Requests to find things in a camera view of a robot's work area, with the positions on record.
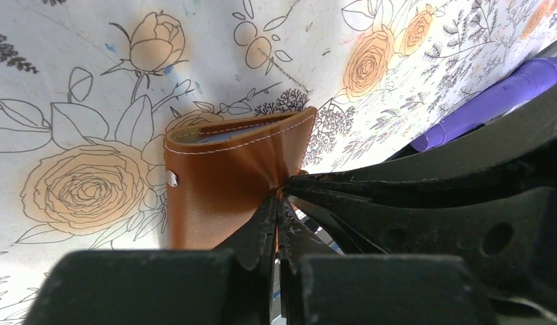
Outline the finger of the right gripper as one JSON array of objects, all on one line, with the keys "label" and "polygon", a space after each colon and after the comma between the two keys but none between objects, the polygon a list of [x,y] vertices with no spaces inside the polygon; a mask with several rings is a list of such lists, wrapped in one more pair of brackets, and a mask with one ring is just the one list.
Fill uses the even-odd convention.
[{"label": "finger of the right gripper", "polygon": [[293,177],[285,192],[317,204],[351,200],[400,208],[460,207],[557,193],[557,91],[455,141],[351,171]]},{"label": "finger of the right gripper", "polygon": [[345,253],[456,255],[492,297],[557,314],[557,189],[433,209],[320,188],[287,193]]}]

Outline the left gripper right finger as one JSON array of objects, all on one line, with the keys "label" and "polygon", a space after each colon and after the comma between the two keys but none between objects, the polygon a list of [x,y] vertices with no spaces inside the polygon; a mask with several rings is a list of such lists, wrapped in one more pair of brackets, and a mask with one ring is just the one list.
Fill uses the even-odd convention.
[{"label": "left gripper right finger", "polygon": [[281,313],[288,324],[495,324],[463,259],[341,255],[291,204],[277,208]]}]

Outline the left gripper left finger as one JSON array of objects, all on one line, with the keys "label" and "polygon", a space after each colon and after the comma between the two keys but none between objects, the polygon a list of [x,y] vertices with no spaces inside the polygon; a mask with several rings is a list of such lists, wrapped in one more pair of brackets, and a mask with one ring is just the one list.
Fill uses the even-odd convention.
[{"label": "left gripper left finger", "polygon": [[278,201],[209,251],[75,251],[26,324],[269,324]]}]

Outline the brown leather card holder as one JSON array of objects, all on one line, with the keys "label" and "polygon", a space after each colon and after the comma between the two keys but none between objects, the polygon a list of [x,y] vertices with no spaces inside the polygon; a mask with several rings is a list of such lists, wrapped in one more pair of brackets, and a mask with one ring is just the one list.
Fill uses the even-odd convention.
[{"label": "brown leather card holder", "polygon": [[167,245],[209,250],[297,175],[317,110],[174,127],[164,139]]}]

